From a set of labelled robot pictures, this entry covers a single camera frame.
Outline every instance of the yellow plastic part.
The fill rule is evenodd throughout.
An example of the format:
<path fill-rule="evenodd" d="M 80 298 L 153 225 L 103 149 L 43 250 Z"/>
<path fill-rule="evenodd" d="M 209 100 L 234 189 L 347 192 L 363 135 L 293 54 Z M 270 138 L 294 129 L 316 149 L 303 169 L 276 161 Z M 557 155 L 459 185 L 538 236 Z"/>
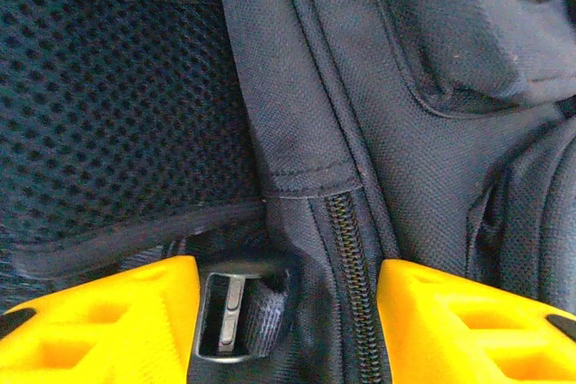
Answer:
<path fill-rule="evenodd" d="M 191 256 L 35 299 L 0 341 L 0 383 L 186 383 L 200 304 Z"/>
<path fill-rule="evenodd" d="M 382 265 L 378 309 L 394 384 L 576 383 L 575 316 L 400 260 Z"/>

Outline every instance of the side pocket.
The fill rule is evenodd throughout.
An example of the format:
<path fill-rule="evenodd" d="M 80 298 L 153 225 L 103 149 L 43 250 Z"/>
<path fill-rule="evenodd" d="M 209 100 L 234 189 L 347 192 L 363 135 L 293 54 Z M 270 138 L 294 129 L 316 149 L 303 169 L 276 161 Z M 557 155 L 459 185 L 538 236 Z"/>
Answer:
<path fill-rule="evenodd" d="M 563 0 L 389 0 L 422 102 L 486 113 L 576 94 Z"/>
<path fill-rule="evenodd" d="M 576 120 L 535 142 L 469 212 L 469 277 L 576 310 Z"/>

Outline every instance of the plastic buckle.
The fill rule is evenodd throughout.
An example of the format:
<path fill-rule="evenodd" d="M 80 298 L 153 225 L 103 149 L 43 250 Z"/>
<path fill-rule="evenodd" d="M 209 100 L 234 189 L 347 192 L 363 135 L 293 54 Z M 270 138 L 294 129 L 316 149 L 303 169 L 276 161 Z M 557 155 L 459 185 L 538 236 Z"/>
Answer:
<path fill-rule="evenodd" d="M 277 338 L 290 328 L 300 297 L 301 259 L 294 254 L 257 251 L 219 256 L 202 265 L 202 305 L 196 328 L 194 354 L 219 363 L 266 357 L 251 352 L 243 326 L 248 322 L 246 289 L 251 283 L 271 282 L 285 295 Z"/>

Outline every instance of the black plastic tab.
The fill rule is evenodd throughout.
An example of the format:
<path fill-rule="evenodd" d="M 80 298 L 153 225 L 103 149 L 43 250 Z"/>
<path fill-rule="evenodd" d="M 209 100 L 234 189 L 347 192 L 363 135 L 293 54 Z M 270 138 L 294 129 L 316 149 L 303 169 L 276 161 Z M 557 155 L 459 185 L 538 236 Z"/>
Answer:
<path fill-rule="evenodd" d="M 550 324 L 570 337 L 572 341 L 576 342 L 576 321 L 560 315 L 549 315 L 546 319 Z"/>
<path fill-rule="evenodd" d="M 301 260 L 255 251 L 201 266 L 194 354 L 233 363 L 266 357 L 288 333 L 300 297 Z"/>
<path fill-rule="evenodd" d="M 18 309 L 14 312 L 0 315 L 0 339 L 11 334 L 34 315 L 36 315 L 36 311 L 32 308 Z"/>

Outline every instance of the metal zipper teeth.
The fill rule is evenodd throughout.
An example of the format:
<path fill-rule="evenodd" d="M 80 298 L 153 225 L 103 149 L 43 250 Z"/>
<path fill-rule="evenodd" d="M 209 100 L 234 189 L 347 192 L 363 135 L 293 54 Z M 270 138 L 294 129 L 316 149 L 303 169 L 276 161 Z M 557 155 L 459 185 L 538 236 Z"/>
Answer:
<path fill-rule="evenodd" d="M 352 196 L 341 193 L 327 198 L 328 214 L 336 237 L 337 252 L 346 278 L 346 289 L 354 321 L 355 347 L 360 380 L 382 382 L 382 347 L 374 325 L 375 303 L 368 280 L 368 266 Z"/>

